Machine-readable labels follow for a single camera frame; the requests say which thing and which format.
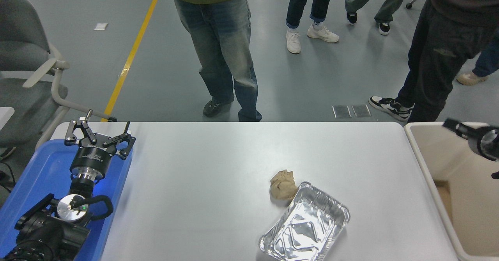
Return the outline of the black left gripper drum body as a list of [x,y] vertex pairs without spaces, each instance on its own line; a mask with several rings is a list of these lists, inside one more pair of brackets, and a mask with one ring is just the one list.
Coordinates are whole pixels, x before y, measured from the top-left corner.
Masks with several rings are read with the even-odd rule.
[[116,153],[116,144],[103,147],[103,142],[91,143],[88,139],[81,139],[78,150],[70,165],[70,172],[78,175],[88,169],[94,170],[98,175],[106,175],[112,156]]

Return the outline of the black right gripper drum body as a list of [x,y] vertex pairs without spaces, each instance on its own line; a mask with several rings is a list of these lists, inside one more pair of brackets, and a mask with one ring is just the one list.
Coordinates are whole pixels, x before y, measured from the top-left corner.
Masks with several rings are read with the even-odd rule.
[[481,147],[481,142],[483,137],[486,134],[486,126],[480,126],[480,127],[472,127],[469,126],[467,128],[467,143],[470,147],[470,149],[480,155],[480,156],[485,156],[485,153]]

